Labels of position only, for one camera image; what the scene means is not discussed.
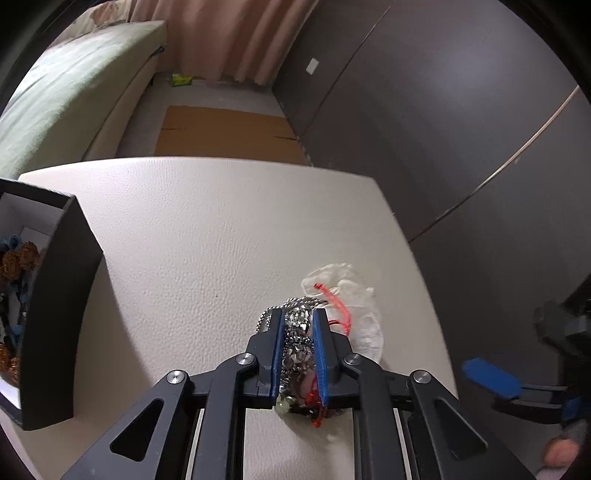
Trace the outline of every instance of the light switch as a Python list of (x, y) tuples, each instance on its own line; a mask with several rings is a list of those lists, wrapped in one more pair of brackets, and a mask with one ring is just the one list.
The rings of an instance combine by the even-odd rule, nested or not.
[(306, 72), (309, 73), (310, 75), (312, 75), (314, 73), (314, 71), (316, 70), (316, 67), (318, 66), (319, 63), (320, 62), (313, 57), (310, 60), (310, 63), (308, 64), (308, 66), (306, 67)]

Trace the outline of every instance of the floor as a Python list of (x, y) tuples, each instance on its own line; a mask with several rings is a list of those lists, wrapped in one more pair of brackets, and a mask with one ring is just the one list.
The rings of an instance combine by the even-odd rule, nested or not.
[(192, 85), (171, 87), (167, 74), (157, 73), (146, 88), (117, 150), (118, 158), (154, 155), (160, 127), (171, 105), (226, 108), (264, 115), (284, 116), (270, 90), (194, 80)]

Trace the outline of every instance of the blue gripper pad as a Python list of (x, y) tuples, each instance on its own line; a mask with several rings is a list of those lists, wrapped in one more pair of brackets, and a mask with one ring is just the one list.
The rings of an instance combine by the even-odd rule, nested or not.
[(569, 421), (581, 416), (581, 397), (571, 398), (562, 405), (562, 420)]
[(314, 360), (316, 362), (316, 380), (318, 381), (318, 394), (324, 406), (329, 399), (329, 375), (324, 357), (324, 343), (322, 341), (322, 328), (318, 320), (318, 311), (312, 315), (312, 338), (314, 339)]
[(518, 398), (521, 395), (521, 381), (517, 377), (495, 367), (482, 358), (473, 358), (464, 362), (462, 370), (468, 380), (505, 400)]
[(283, 345), (285, 343), (285, 315), (281, 315), (275, 338), (275, 349), (273, 350), (273, 362), (271, 364), (271, 398), (276, 399), (279, 395), (279, 378), (281, 376), (281, 361), (283, 359)]

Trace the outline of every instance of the red string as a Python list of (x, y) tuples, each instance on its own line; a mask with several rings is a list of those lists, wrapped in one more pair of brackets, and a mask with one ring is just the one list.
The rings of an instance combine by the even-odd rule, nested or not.
[(322, 401), (318, 394), (318, 378), (314, 379), (314, 383), (312, 383), (312, 391), (306, 395), (304, 403), (306, 407), (318, 408), (318, 416), (314, 419), (312, 425), (319, 428), (322, 425), (322, 420), (326, 417), (327, 408), (322, 406)]
[(343, 319), (342, 322), (339, 320), (331, 320), (329, 321), (329, 325), (334, 325), (335, 323), (340, 324), (345, 331), (345, 335), (348, 337), (349, 332), (351, 331), (351, 314), (349, 313), (349, 309), (345, 306), (340, 298), (338, 298), (334, 293), (332, 293), (328, 288), (326, 288), (322, 283), (314, 284), (314, 288), (316, 290), (320, 290), (324, 296), (327, 298), (332, 305), (339, 311), (341, 318)]

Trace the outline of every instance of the cardboard sheet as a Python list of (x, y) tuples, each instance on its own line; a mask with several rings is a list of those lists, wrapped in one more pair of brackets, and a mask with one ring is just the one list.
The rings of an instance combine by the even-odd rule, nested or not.
[(168, 107), (155, 154), (307, 165), (285, 118), (219, 108)]

